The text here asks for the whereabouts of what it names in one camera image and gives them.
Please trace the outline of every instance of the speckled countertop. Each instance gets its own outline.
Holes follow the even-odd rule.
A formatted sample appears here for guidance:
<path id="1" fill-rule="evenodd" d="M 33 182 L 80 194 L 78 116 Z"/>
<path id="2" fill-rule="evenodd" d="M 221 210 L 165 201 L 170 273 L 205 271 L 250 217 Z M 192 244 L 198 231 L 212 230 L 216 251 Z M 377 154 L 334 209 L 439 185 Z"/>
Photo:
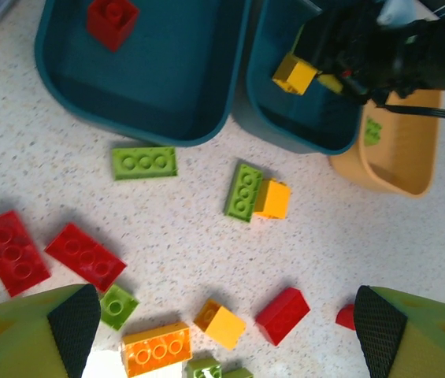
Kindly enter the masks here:
<path id="1" fill-rule="evenodd" d="M 123 332 L 192 324 L 213 296 L 247 321 L 247 332 L 227 352 L 193 327 L 197 355 L 211 352 L 224 367 L 245 365 L 261 378 L 364 377 L 354 332 L 334 323 L 359 285 L 445 301 L 445 122 L 436 181 L 419 201 L 361 189 L 326 157 L 271 146 L 232 119 L 207 144 L 177 150 L 179 177 L 115 183 L 110 149 L 130 140 L 75 120 L 35 70 L 42 7 L 22 0 L 0 25 L 0 212 L 17 209 L 40 248 L 71 220 L 120 255 L 128 268 L 119 282 L 141 302 Z M 289 184 L 286 220 L 255 217 L 248 225 L 223 215 L 239 159 Z M 45 259 L 53 276 L 29 294 L 81 282 Z M 275 348 L 252 319 L 289 284 L 312 310 Z M 0 302 L 7 298 L 0 283 Z M 123 373 L 119 338 L 101 325 L 87 377 Z"/>

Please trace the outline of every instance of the blue plastic bin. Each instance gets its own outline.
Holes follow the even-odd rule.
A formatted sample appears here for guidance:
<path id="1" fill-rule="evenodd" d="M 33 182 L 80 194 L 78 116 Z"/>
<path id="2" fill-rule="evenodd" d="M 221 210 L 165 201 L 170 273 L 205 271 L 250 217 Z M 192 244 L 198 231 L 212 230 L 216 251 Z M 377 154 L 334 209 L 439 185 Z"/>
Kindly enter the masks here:
<path id="1" fill-rule="evenodd" d="M 247 38 L 236 120 L 250 134 L 299 154 L 345 152 L 358 136 L 361 106 L 316 80 L 303 96 L 288 94 L 272 81 L 301 26 L 321 9 L 302 0 L 256 0 L 255 6 L 261 11 Z"/>
<path id="2" fill-rule="evenodd" d="M 115 53 L 86 30 L 91 0 L 46 0 L 35 59 L 66 109 L 112 132 L 173 146 L 213 138 L 232 104 L 250 0 L 132 0 Z"/>

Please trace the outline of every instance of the black cable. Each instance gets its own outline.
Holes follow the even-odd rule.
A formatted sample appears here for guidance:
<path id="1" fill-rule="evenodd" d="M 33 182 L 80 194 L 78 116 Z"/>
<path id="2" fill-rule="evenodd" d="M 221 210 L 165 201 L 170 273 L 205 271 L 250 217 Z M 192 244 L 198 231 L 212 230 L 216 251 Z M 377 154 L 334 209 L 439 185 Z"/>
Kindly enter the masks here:
<path id="1" fill-rule="evenodd" d="M 436 117 L 445 119 L 445 109 L 427 108 L 422 106 L 399 106 L 399 105 L 387 105 L 378 103 L 375 101 L 377 107 L 384 108 L 389 112 L 398 114 L 407 114 L 412 116 L 422 117 Z"/>

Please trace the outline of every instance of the green lego brick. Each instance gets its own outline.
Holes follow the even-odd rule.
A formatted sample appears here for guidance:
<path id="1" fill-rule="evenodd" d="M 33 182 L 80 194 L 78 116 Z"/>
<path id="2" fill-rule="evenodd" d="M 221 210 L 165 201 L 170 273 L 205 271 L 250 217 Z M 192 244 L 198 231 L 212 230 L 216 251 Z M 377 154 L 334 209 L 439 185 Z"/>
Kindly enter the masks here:
<path id="1" fill-rule="evenodd" d="M 221 378 L 221 363 L 215 358 L 189 361 L 187 363 L 187 378 Z"/>
<path id="2" fill-rule="evenodd" d="M 115 180 L 177 176 L 173 147 L 114 148 L 112 164 Z"/>
<path id="3" fill-rule="evenodd" d="M 236 170 L 224 214 L 250 222 L 261 182 L 261 171 L 241 164 Z"/>
<path id="4" fill-rule="evenodd" d="M 365 134 L 364 134 L 364 145 L 369 146 L 375 146 L 380 142 L 380 132 L 381 132 L 382 126 L 378 124 L 374 119 L 369 118 L 367 119 L 367 124 L 365 126 Z"/>
<path id="5" fill-rule="evenodd" d="M 225 372 L 224 378 L 254 378 L 254 374 L 245 368 L 233 370 L 232 372 Z"/>
<path id="6" fill-rule="evenodd" d="M 129 293 L 114 284 L 100 300 L 102 321 L 119 331 L 138 304 Z"/>

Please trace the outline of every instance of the red lego brick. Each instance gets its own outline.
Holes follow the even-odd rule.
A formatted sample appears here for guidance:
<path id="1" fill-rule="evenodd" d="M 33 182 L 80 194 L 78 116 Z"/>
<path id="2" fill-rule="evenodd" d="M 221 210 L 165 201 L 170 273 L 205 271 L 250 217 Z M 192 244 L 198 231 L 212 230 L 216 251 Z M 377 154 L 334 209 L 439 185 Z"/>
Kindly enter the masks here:
<path id="1" fill-rule="evenodd" d="M 336 317 L 336 323 L 355 331 L 354 322 L 354 305 L 348 305 L 343 307 Z"/>
<path id="2" fill-rule="evenodd" d="M 264 337 L 275 347 L 304 318 L 310 308 L 299 289 L 289 287 L 282 291 L 256 318 Z"/>
<path id="3" fill-rule="evenodd" d="M 0 279 L 13 297 L 50 277 L 39 251 L 14 211 L 0 215 Z"/>
<path id="4" fill-rule="evenodd" d="M 46 252 L 103 292 L 112 286 L 126 267 L 73 223 L 66 225 L 47 246 Z"/>
<path id="5" fill-rule="evenodd" d="M 133 32 L 138 15 L 129 0 L 94 0 L 87 9 L 87 31 L 115 53 Z"/>

